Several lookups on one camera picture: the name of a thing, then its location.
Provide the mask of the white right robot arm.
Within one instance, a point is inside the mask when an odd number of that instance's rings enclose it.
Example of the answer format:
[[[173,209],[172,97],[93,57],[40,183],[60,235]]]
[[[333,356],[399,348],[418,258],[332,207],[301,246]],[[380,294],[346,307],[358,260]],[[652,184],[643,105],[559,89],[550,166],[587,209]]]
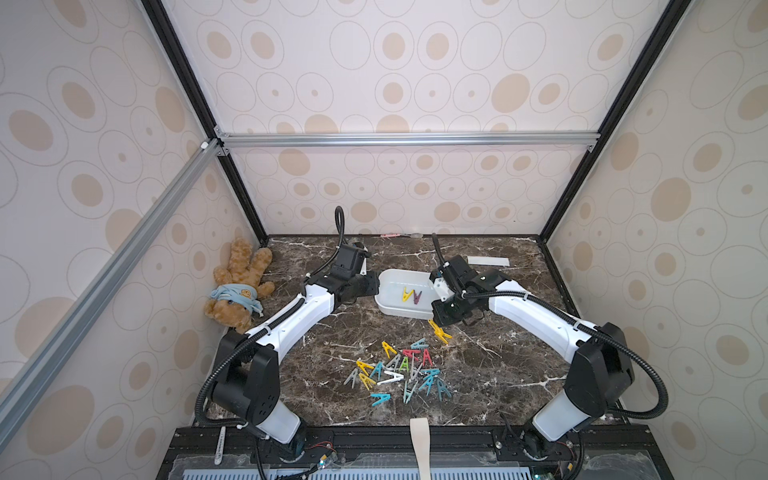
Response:
[[[591,424],[609,413],[650,420],[669,405],[661,376],[642,356],[631,350],[623,330],[612,324],[595,325],[549,304],[498,270],[480,273],[467,261],[437,255],[430,274],[438,299],[432,302],[433,320],[440,327],[489,311],[516,323],[558,353],[569,369],[563,389],[524,425],[520,441],[532,456],[542,456],[550,445],[570,431]],[[616,402],[634,383],[638,366],[656,388],[656,404],[631,411]]]

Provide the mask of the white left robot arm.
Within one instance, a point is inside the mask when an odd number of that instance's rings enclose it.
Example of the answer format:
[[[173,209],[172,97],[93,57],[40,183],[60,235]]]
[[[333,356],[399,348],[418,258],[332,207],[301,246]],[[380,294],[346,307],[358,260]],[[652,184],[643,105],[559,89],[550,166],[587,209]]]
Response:
[[[377,273],[366,267],[369,257],[360,242],[338,245],[330,264],[311,274],[291,303],[244,334],[227,333],[195,401],[198,425],[241,427],[300,450],[303,422],[280,400],[280,364],[339,305],[379,292]]]

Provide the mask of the grey clothespin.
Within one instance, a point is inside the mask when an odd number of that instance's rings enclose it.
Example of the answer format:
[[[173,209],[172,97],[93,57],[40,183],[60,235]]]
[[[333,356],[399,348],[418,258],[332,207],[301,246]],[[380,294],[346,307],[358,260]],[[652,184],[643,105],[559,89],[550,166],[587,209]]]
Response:
[[[360,371],[358,368],[353,369],[344,380],[343,384],[348,385],[350,388],[354,388],[359,381]]]

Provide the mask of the white plastic storage box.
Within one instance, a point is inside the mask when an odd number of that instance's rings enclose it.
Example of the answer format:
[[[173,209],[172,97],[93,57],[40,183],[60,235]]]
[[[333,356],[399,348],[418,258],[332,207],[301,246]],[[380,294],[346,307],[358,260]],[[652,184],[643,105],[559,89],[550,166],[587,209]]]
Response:
[[[434,302],[447,299],[448,291],[435,287],[430,273],[387,269],[379,274],[379,292],[374,299],[385,315],[431,320]]]

